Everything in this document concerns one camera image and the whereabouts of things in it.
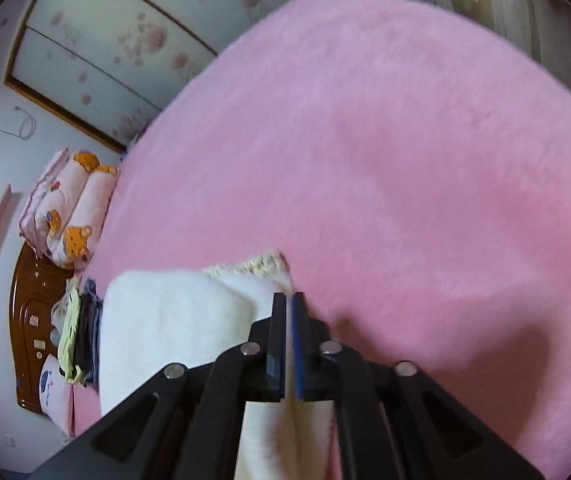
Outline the white fuzzy cardigan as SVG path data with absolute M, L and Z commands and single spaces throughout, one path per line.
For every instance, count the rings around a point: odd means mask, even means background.
M 193 368 L 242 344 L 294 284 L 279 252 L 204 270 L 129 270 L 103 298 L 99 345 L 101 412 L 134 393 L 165 365 Z M 305 403 L 292 390 L 279 403 L 247 404 L 236 478 L 323 479 L 333 406 Z

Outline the blue grey folded garment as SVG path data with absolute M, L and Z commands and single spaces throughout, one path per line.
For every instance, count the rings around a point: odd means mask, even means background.
M 103 299 L 96 292 L 96 283 L 92 278 L 84 282 L 81 299 L 84 300 L 84 384 L 98 389 Z

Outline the black folded garment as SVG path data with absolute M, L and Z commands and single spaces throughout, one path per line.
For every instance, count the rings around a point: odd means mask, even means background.
M 92 318 L 92 300 L 90 296 L 84 292 L 80 296 L 80 311 L 74 347 L 74 365 L 76 370 L 75 380 L 78 384 L 84 383 L 84 378 L 88 374 L 92 364 Z

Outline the green folded garment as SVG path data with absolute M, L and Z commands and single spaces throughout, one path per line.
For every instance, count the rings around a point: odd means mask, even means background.
M 66 313 L 58 343 L 58 366 L 69 385 L 80 382 L 82 370 L 75 363 L 75 346 L 77 340 L 81 300 L 76 286 L 66 295 Z

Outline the crumpled beige cloth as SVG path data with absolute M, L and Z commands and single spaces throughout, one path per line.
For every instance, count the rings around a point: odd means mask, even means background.
M 50 322 L 52 330 L 50 333 L 50 341 L 54 347 L 57 347 L 60 344 L 62 331 L 65 324 L 65 318 L 67 315 L 70 294 L 75 288 L 75 285 L 69 286 L 69 288 L 65 290 L 62 298 L 58 300 L 51 309 Z

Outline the white small pillow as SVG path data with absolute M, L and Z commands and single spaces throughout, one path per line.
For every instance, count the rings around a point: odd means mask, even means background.
M 46 357 L 39 377 L 39 402 L 46 414 L 65 437 L 74 435 L 74 396 L 72 385 L 60 371 L 58 359 Z

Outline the pink plush bed cover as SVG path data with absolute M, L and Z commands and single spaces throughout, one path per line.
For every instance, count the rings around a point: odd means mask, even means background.
M 292 0 L 126 156 L 88 277 L 284 253 L 319 318 L 571 474 L 571 92 L 415 0 Z

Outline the wooden headboard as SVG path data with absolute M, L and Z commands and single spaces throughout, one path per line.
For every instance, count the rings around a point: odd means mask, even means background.
M 62 299 L 72 272 L 54 266 L 47 258 L 39 259 L 23 244 L 16 260 L 8 302 L 15 374 L 16 402 L 20 408 L 41 414 L 39 380 L 47 356 L 54 356 L 50 333 L 51 310 Z

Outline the pink bear print quilt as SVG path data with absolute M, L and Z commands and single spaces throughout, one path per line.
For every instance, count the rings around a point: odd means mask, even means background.
M 99 245 L 119 168 L 87 151 L 54 154 L 28 195 L 18 234 L 38 258 L 86 269 Z

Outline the floral wardrobe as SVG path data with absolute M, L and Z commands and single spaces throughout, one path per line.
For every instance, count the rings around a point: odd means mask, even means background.
M 6 84 L 114 151 L 289 0 L 30 0 Z

